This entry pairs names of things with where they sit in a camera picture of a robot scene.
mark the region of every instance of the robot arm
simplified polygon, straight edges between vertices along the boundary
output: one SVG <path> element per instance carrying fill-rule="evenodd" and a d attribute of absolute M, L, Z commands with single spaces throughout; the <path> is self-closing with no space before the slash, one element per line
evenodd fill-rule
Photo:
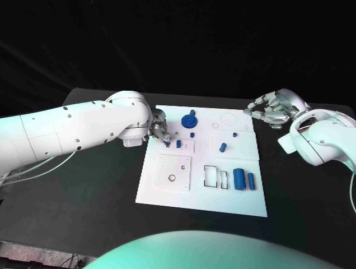
<path fill-rule="evenodd" d="M 170 141 L 166 115 L 154 113 L 144 96 L 121 91 L 110 101 L 68 105 L 0 119 L 0 176 L 51 157 L 85 150 L 115 138 L 125 147 L 140 146 L 149 136 Z"/>
<path fill-rule="evenodd" d="M 245 114 L 262 119 L 274 129 L 288 120 L 293 121 L 290 133 L 278 140 L 285 152 L 290 154 L 298 151 L 303 159 L 313 165 L 337 160 L 356 174 L 356 120 L 342 112 L 313 110 L 288 89 L 267 96 L 270 98 L 264 95 L 249 104 Z M 267 105 L 265 113 L 255 112 L 252 108 L 265 102 L 275 107 Z"/>

